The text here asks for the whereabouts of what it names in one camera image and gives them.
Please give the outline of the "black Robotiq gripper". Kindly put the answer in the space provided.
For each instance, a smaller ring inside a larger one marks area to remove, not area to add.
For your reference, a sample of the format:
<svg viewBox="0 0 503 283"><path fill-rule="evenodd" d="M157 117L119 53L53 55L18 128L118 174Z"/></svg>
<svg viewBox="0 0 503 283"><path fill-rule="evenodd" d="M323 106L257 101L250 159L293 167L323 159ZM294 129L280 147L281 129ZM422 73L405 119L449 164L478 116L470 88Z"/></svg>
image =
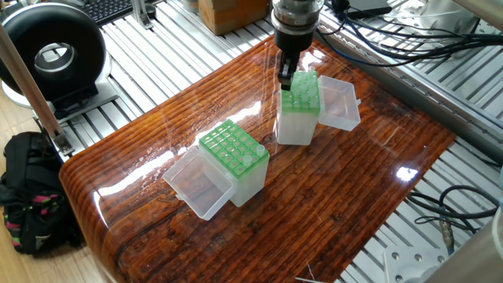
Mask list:
<svg viewBox="0 0 503 283"><path fill-rule="evenodd" d="M312 43L316 27L287 29L274 27L274 42L281 50L281 60L277 74L282 90L290 90L301 52Z"/></svg>

